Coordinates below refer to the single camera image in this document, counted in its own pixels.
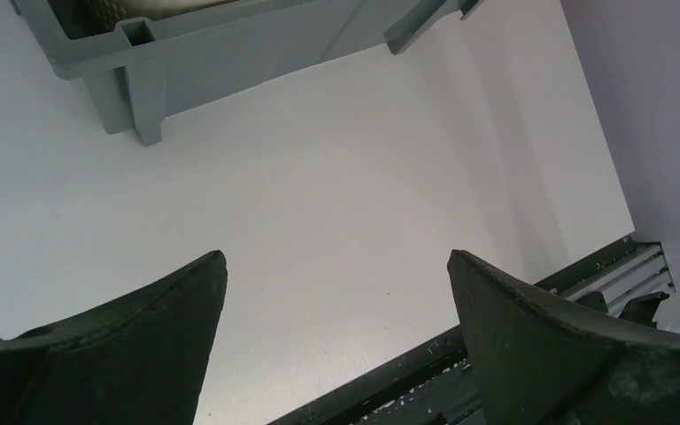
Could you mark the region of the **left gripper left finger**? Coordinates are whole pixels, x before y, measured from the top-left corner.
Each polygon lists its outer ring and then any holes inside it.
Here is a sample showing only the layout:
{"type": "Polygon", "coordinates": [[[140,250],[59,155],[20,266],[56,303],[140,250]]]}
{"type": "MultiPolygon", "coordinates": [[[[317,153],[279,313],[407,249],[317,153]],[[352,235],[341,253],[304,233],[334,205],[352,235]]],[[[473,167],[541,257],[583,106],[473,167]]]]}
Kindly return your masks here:
{"type": "Polygon", "coordinates": [[[0,339],[0,424],[191,424],[228,271],[211,251],[122,297],[0,339]]]}

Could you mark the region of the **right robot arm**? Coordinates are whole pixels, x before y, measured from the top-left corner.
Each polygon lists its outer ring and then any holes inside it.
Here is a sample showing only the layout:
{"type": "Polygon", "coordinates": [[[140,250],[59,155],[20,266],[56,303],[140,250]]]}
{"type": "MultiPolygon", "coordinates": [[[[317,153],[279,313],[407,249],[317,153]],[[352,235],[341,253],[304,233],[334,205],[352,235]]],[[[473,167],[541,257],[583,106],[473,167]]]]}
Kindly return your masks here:
{"type": "Polygon", "coordinates": [[[680,334],[680,292],[658,291],[634,297],[623,307],[618,318],[680,334]]]}

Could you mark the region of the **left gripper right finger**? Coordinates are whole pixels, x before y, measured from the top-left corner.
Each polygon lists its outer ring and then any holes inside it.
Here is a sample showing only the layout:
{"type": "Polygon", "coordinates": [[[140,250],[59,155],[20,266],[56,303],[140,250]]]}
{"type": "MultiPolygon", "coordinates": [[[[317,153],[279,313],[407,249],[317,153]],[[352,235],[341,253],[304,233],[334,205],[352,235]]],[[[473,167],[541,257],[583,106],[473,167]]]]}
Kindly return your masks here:
{"type": "Polygon", "coordinates": [[[593,311],[468,251],[447,270],[489,424],[680,424],[680,334],[593,311]]]}

